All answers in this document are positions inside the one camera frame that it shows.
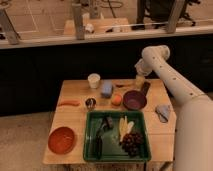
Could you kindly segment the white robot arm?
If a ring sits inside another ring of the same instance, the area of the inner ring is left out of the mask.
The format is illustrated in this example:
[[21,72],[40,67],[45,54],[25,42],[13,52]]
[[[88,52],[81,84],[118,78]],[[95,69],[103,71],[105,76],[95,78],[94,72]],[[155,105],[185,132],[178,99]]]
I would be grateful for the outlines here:
[[167,45],[147,46],[141,56],[136,71],[144,76],[154,71],[181,105],[173,171],[213,171],[213,100],[166,62]]

